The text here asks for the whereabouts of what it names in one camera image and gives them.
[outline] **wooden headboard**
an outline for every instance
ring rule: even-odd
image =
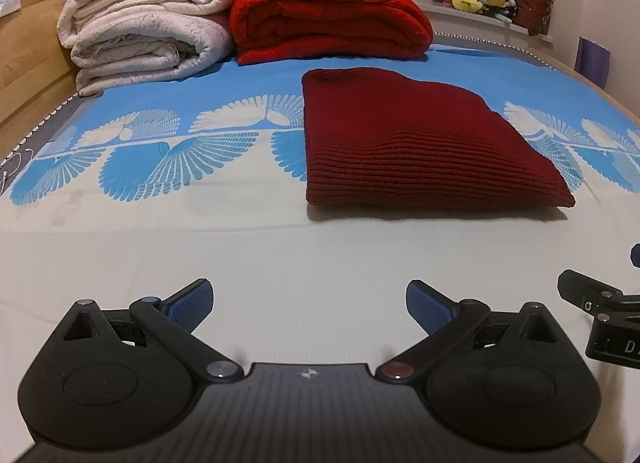
[[[78,68],[56,35],[65,1],[20,0],[20,11],[0,18],[0,160],[76,93]]]

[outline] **metal screw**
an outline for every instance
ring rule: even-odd
[[[236,374],[238,364],[227,360],[212,362],[207,366],[207,373],[216,378],[228,378]]]

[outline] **dark red pillow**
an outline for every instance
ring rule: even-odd
[[[529,31],[530,36],[548,34],[554,0],[515,0],[518,11],[513,22]]]
[[[377,68],[316,69],[302,86],[312,205],[575,204],[553,163],[471,91]]]

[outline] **light blue fabric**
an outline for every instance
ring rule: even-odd
[[[640,194],[640,129],[589,87],[494,52],[434,45],[418,60],[231,61],[183,82],[109,89],[36,155],[13,184],[12,202],[29,204],[82,177],[123,204],[162,198],[205,178],[215,183],[217,172],[251,156],[260,143],[268,144],[284,176],[304,183],[302,75],[361,66],[479,94],[555,164],[572,191],[584,185],[588,166],[591,176]],[[85,171],[95,181],[87,181]]]

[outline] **logo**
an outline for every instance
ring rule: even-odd
[[[312,367],[308,367],[307,369],[305,369],[304,371],[302,371],[301,373],[298,373],[301,377],[303,377],[303,379],[306,380],[313,380],[314,378],[316,378],[320,373],[318,373],[315,369],[313,369]]]

